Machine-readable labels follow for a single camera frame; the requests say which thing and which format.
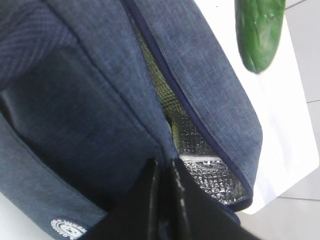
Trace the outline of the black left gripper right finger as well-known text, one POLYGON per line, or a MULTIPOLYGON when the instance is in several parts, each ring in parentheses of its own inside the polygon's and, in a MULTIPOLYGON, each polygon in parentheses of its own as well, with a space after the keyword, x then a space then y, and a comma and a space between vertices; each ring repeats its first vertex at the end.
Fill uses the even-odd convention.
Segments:
POLYGON ((242 228, 234 212, 208 196, 195 183, 183 161, 172 162, 178 240, 257 240, 242 228))

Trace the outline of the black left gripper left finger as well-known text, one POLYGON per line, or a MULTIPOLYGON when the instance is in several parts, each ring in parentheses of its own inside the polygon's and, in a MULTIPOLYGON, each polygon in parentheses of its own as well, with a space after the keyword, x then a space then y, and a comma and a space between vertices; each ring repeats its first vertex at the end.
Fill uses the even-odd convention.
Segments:
POLYGON ((160 170, 147 160, 128 195, 86 233, 87 240, 155 240, 160 170))

